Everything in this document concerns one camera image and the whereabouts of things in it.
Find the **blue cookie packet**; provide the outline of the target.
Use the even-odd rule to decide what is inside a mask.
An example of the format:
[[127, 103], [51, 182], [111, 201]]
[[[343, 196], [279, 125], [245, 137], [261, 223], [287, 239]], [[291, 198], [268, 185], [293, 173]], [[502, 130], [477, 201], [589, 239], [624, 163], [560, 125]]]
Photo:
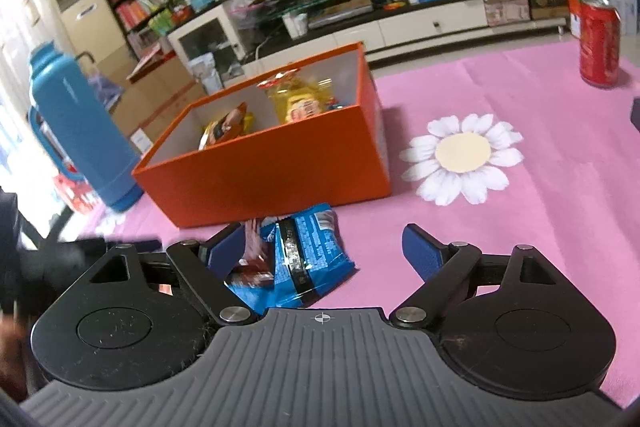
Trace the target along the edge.
[[224, 283], [254, 312], [298, 309], [316, 303], [356, 272], [328, 204], [319, 204], [280, 219], [262, 220], [262, 238], [274, 247], [276, 275], [271, 287]]

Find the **clear orange bread packet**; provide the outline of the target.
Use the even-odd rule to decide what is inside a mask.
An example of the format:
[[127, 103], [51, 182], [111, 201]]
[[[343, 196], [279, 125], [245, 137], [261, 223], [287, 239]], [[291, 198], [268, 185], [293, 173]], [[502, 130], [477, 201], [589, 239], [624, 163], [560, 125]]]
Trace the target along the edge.
[[214, 145], [227, 143], [240, 136], [248, 135], [253, 131], [255, 117], [247, 108], [246, 103], [241, 103], [229, 113], [217, 120], [212, 120], [204, 129], [198, 143], [200, 150]]

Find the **gold clear cake packet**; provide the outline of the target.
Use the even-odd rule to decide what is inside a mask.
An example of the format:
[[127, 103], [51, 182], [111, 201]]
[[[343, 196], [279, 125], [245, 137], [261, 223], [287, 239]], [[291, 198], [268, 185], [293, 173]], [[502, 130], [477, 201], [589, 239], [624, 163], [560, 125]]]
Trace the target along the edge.
[[299, 68], [277, 72], [258, 83], [271, 101], [280, 124], [300, 121], [326, 112], [334, 102], [331, 78], [306, 78]]

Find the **blue thermos jug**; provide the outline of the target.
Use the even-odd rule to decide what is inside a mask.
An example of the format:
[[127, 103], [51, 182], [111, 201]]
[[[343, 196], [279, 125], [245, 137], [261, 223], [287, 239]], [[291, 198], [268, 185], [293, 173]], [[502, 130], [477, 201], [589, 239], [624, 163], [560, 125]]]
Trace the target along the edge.
[[140, 159], [76, 60], [49, 41], [29, 57], [28, 122], [59, 172], [89, 183], [103, 204], [123, 212], [143, 195], [132, 176]]

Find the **pink flowered tablecloth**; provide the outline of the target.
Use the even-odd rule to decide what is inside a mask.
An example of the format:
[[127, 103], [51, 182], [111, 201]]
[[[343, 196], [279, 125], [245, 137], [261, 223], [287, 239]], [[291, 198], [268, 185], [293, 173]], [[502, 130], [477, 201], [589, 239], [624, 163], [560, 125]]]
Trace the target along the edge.
[[390, 196], [338, 207], [356, 274], [325, 308], [394, 309], [420, 284], [401, 254], [416, 223], [489, 254], [537, 247], [610, 321], [603, 385], [620, 405], [639, 393], [639, 69], [620, 85], [585, 83], [573, 40], [472, 49], [386, 68], [382, 103]]

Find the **large cardboard boxes stack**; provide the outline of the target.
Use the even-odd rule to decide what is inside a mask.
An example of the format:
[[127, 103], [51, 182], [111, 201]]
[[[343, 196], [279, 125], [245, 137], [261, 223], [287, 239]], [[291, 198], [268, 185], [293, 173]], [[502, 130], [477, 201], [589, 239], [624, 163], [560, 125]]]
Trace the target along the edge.
[[206, 97], [204, 87], [175, 52], [155, 54], [122, 87], [124, 92], [108, 113], [140, 155], [160, 139], [183, 109]]

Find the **orange cardboard box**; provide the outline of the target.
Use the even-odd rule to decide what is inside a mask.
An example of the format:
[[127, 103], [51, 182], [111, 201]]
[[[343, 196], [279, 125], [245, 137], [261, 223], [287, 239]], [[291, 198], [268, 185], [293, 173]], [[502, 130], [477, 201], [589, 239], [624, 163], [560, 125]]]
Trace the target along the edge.
[[[264, 72], [183, 109], [134, 167], [134, 179], [178, 228], [282, 216], [327, 202], [390, 195], [382, 105], [359, 43], [292, 63], [306, 78], [331, 78], [337, 108], [280, 124], [258, 83]], [[200, 150], [212, 121], [246, 103], [254, 129]]]

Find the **white glass door cabinet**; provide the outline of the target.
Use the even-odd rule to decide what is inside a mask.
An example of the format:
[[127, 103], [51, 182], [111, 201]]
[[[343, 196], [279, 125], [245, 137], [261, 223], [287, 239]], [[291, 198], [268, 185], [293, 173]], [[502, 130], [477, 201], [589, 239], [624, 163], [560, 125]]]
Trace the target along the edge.
[[168, 41], [190, 74], [209, 91], [224, 89], [245, 76], [246, 51], [223, 4], [181, 24]]

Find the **red soda can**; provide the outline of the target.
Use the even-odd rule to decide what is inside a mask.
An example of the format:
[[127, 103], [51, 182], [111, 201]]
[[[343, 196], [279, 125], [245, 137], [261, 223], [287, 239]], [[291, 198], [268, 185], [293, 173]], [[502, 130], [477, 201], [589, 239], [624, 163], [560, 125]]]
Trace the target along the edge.
[[608, 0], [580, 2], [579, 72], [585, 82], [613, 88], [620, 77], [620, 16]]

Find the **white tv cabinet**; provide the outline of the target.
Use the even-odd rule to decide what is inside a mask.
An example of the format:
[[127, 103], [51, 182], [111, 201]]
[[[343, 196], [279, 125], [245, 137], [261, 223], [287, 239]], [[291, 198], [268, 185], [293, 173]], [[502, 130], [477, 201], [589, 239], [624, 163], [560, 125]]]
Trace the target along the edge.
[[567, 0], [435, 0], [398, 9], [373, 10], [291, 37], [280, 24], [240, 60], [247, 76], [291, 64], [337, 46], [360, 43], [369, 61], [384, 62], [501, 35], [568, 25]]

